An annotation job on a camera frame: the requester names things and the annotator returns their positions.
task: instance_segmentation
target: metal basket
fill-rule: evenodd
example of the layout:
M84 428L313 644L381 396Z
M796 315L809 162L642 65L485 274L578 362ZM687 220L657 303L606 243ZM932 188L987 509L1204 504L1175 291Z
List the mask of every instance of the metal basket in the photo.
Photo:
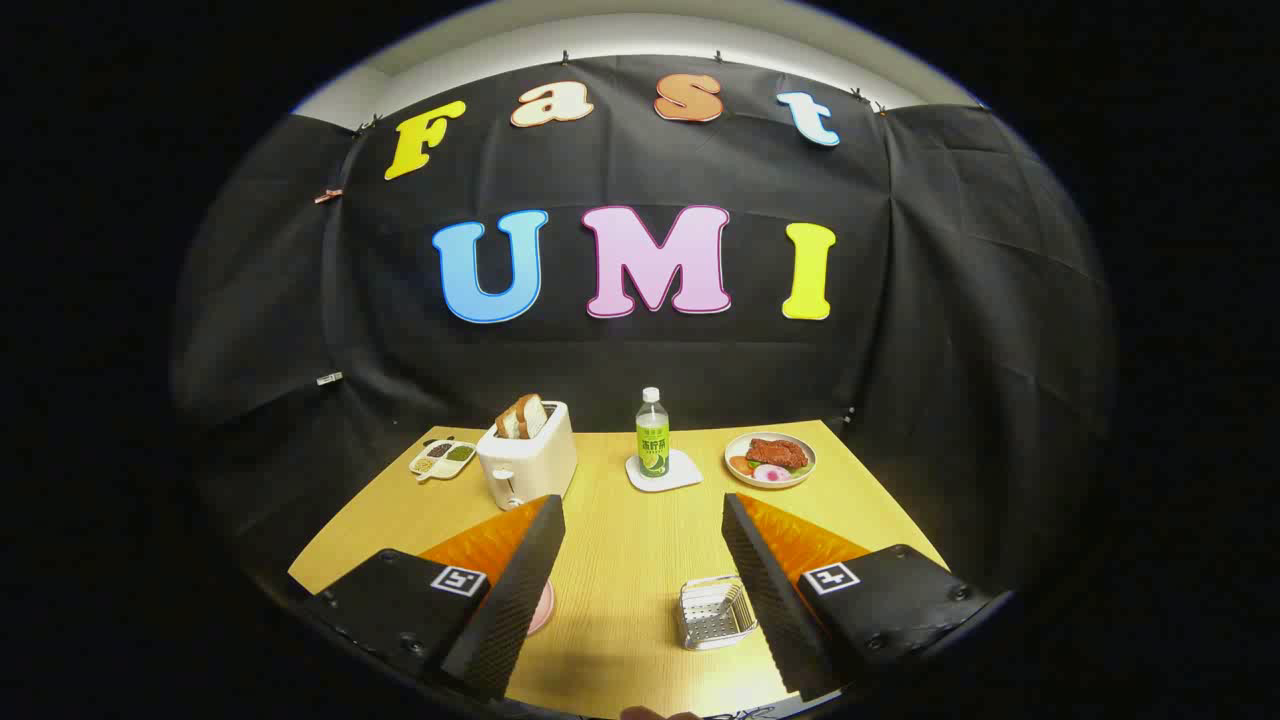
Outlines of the metal basket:
M737 575L689 580L680 588L680 633L686 650L726 647L758 625Z

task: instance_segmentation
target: table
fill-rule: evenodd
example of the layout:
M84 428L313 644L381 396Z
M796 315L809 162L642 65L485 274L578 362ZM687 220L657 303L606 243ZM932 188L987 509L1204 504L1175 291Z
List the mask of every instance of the table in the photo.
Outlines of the table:
M785 489L737 480L724 468L724 447L754 430L808 442L818 468ZM378 550L416 555L499 512L479 459L454 479L425 486L408 471L421 441L456 436L476 442L481 434L431 428L316 534L289 575L316 593ZM703 482L659 493L627 482L623 464L635 454L635 433L575 433L573 442L577 473L564 496L564 541L550 577L556 610L525 642L507 688L512 700L595 717L646 705L666 717L685 710L735 712L788 697L759 629L726 648L681 647L680 585L736 573L721 537L728 492L760 498L868 550L906 543L943 564L890 493L818 420L672 430L671 446L694 460Z

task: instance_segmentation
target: coaster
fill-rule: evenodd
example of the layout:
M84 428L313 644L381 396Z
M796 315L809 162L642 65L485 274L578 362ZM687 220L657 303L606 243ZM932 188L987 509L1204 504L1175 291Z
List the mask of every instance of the coaster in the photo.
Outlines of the coaster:
M667 462L671 470L667 470L666 475L646 478L640 471L640 456L632 455L627 459L627 478L631 479L631 484L636 489L643 489L644 492L662 492L685 486L696 486L703 482L703 474L698 470L698 465L694 465L694 461L684 452L672 450L667 456Z

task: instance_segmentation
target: toaster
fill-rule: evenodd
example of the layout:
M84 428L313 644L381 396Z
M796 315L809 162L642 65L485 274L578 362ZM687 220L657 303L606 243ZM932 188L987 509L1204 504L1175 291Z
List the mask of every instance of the toaster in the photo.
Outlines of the toaster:
M573 480L577 447L573 445L568 406L543 401L543 409L547 410L547 424L538 436L530 439L503 438L498 437L498 427L490 425L476 443L489 492L504 511L544 495L563 496Z

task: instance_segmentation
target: plastic bottle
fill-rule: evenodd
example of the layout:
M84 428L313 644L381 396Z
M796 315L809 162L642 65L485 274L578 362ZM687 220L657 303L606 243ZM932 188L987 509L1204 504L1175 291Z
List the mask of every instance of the plastic bottle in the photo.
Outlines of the plastic bottle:
M644 405L636 413L636 455L640 471L649 478L660 478L669 470L671 419L658 404L658 388L646 387L641 393Z

